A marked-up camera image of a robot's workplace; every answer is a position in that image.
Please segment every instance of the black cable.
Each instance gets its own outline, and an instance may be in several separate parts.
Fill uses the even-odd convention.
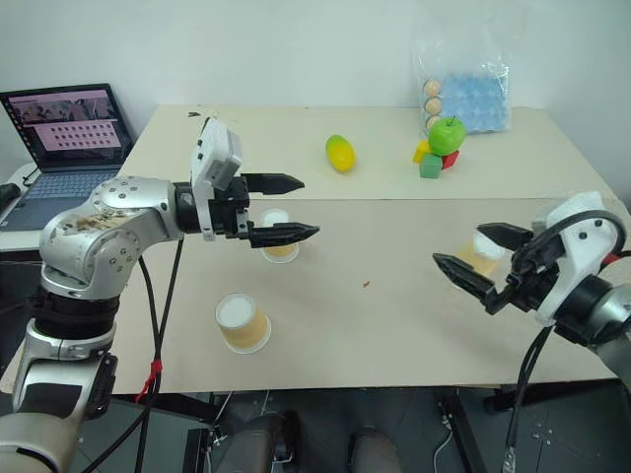
[[[624,247],[624,243],[627,239],[627,233],[622,224],[622,221],[611,212],[605,210],[588,210],[586,212],[580,212],[578,214],[571,215],[570,217],[563,219],[562,221],[554,224],[549,229],[544,230],[531,241],[529,241],[518,253],[515,253],[515,259],[513,261],[513,270],[521,273],[523,269],[529,271],[535,268],[524,268],[524,263],[531,260],[539,251],[546,247],[554,238],[556,238],[560,232],[564,231],[568,227],[572,227],[584,220],[607,220],[611,222],[617,230],[616,242],[611,250],[614,255],[619,255],[620,251]]]
[[[158,328],[158,314],[156,312],[156,300],[154,298],[154,288],[151,282],[151,276],[149,275],[149,270],[147,269],[147,265],[145,264],[144,258],[141,256],[138,258],[138,264],[140,265],[140,270],[142,271],[142,276],[145,279],[145,286],[147,287],[147,296],[149,298],[149,313],[151,314],[151,331],[154,336],[154,361],[160,358],[161,353],[161,340],[160,340],[160,329]],[[147,390],[147,396],[152,398],[157,398],[160,390],[160,386],[156,385],[156,382],[153,381],[149,389]],[[136,466],[134,471],[136,473],[142,472],[142,463],[145,457],[145,447],[147,444],[147,433],[149,432],[149,418],[151,416],[151,410],[147,412],[147,415],[142,420],[142,424],[140,427],[140,437],[138,439],[138,450],[136,452]]]
[[[515,402],[513,404],[513,413],[511,414],[511,421],[509,423],[509,429],[506,434],[505,451],[507,452],[517,446],[520,406],[524,401],[528,381],[530,380],[530,376],[532,375],[532,371],[534,370],[536,361],[539,358],[545,342],[550,336],[553,328],[553,326],[545,327],[539,332],[539,334],[534,338],[534,340],[528,347],[524,359],[522,360],[522,366],[520,367],[520,374],[518,377],[518,384],[515,394]]]
[[[177,269],[179,268],[179,259],[181,257],[181,249],[184,244],[184,240],[181,239],[177,242],[177,249],[175,250],[175,258],[174,265],[171,271],[171,279],[169,280],[169,288],[167,290],[167,299],[165,300],[165,308],[162,314],[162,320],[160,323],[160,328],[158,328],[158,317],[156,315],[156,306],[153,304],[153,307],[150,302],[150,311],[151,311],[151,325],[154,334],[154,362],[159,360],[162,357],[162,343],[165,337],[165,330],[167,328],[167,320],[169,318],[169,311],[171,309],[171,301],[174,296],[175,289],[175,280],[177,278]],[[147,270],[147,266],[145,265],[142,257],[138,260],[140,263],[140,269],[142,270],[143,276],[145,277],[145,282],[147,284],[147,292],[151,293],[150,300],[153,299],[153,287],[151,285],[151,277],[149,276],[149,271]],[[152,383],[149,387],[149,391],[147,392],[148,396],[152,396],[154,398],[158,397],[158,393],[160,391],[160,385],[156,386],[156,383]],[[150,413],[142,421],[142,426],[140,429],[140,438],[138,440],[138,450],[136,451],[136,467],[134,469],[135,473],[142,472],[142,464],[145,457],[145,447],[147,445],[147,434],[149,432],[149,417]]]
[[[171,280],[169,281],[169,289],[167,290],[167,299],[165,301],[165,310],[162,314],[162,320],[160,322],[160,347],[162,349],[162,342],[165,339],[165,329],[167,328],[167,320],[169,318],[169,310],[171,310],[171,300],[174,296],[175,279],[177,278],[177,268],[179,267],[179,259],[181,257],[181,249],[184,246],[184,240],[181,239],[177,242],[177,249],[175,250],[174,267],[171,270]]]
[[[156,354],[160,354],[162,352],[162,341],[164,339],[165,329],[167,325],[166,321],[168,319],[169,310],[171,308],[171,300],[173,298],[173,292],[175,288],[175,277],[177,275],[177,267],[179,265],[179,258],[181,256],[182,246],[183,246],[183,239],[181,239],[177,243],[177,250],[175,251],[174,269],[172,270],[171,280],[169,282],[169,291],[167,293],[167,300],[165,302],[165,311],[163,312],[163,318],[162,318],[162,323],[161,323],[160,328],[158,328],[156,304],[155,304],[155,299],[154,299],[153,285],[151,284],[151,277],[149,276],[148,271],[146,271],[145,273],[145,270],[147,269],[147,267],[142,257],[138,260],[138,262],[140,263],[141,270],[143,270],[143,266],[145,268],[143,270],[143,277],[146,274],[145,285],[147,287],[147,295],[149,298],[149,310],[150,310],[151,319],[152,319],[151,322],[152,322],[152,331],[154,334],[154,345],[155,345],[155,348],[157,348],[156,352],[154,353],[154,360],[156,359]],[[118,439],[116,439],[101,455],[99,455],[98,458],[96,458],[86,469],[84,469],[82,473],[92,473],[93,471],[95,471],[117,448],[119,448],[122,445],[124,441],[126,441],[129,438],[129,436],[131,436],[131,434],[133,434],[133,432],[138,428],[139,425],[145,422],[145,419],[149,418],[151,409],[156,399],[158,398],[158,393],[160,392],[161,381],[162,381],[162,376],[158,372],[156,374],[155,381],[152,383],[152,385],[149,388],[146,401],[145,401],[145,407],[143,411],[140,413],[140,415],[118,437]],[[142,436],[142,431],[141,431],[141,439],[139,440],[139,449],[138,449],[139,454],[142,452],[142,454],[140,454],[141,456],[140,468],[141,469],[142,469],[142,457],[144,457],[144,448],[146,445],[146,436],[147,434],[145,433],[144,439],[142,439],[143,436]],[[136,456],[136,462],[138,466],[138,455]]]
[[[29,180],[29,177],[31,177],[33,174],[35,174],[35,171],[38,170],[38,167],[35,167],[35,169],[33,169],[31,171],[31,173],[29,173],[29,175],[23,175],[22,176],[22,185],[24,187],[31,187],[33,185],[32,182],[27,183],[27,181]]]

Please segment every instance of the laptop keyboard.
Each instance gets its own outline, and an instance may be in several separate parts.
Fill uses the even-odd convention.
[[[31,186],[26,200],[75,197],[86,199],[103,181],[116,176],[115,170],[86,174],[44,174]]]

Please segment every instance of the toy fruit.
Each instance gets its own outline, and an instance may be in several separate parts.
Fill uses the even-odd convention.
[[[438,120],[430,130],[430,148],[438,156],[450,155],[464,141],[466,129],[457,117],[449,116]]]
[[[331,165],[340,172],[346,172],[355,165],[355,152],[348,141],[340,135],[331,135],[326,140],[326,155]]]

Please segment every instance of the yellow mango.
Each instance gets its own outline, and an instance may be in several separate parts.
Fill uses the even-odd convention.
[[[355,152],[348,141],[340,135],[331,135],[326,140],[326,156],[331,165],[340,172],[346,172],[355,165]]]

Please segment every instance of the red cable tie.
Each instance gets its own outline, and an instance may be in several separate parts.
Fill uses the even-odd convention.
[[[616,262],[618,259],[620,259],[620,256],[617,256],[613,253],[609,253],[602,260],[602,264],[605,264],[605,265],[611,264],[611,263]]]
[[[140,402],[142,396],[149,392],[149,386],[151,386],[151,383],[156,380],[156,376],[159,372],[162,372],[162,360],[154,360],[153,362],[151,362],[151,372],[149,373],[149,377],[145,381],[145,385],[143,386],[142,391],[140,391],[140,394],[136,396],[136,404]]]

